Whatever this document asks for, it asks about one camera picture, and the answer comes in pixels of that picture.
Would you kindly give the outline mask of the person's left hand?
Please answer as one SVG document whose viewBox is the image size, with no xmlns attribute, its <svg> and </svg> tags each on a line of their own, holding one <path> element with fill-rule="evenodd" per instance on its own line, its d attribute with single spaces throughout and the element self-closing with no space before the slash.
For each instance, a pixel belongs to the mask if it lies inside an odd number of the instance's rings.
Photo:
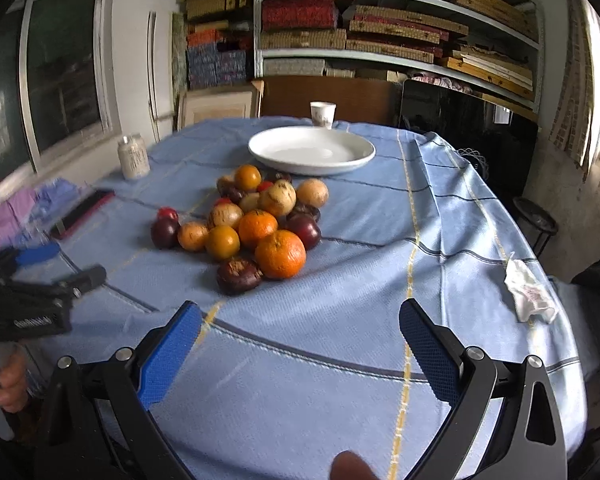
<svg viewBox="0 0 600 480">
<path fill-rule="evenodd" d="M 27 363 L 21 349 L 15 348 L 0 371 L 0 408 L 7 413 L 18 413 L 28 400 Z"/>
</svg>

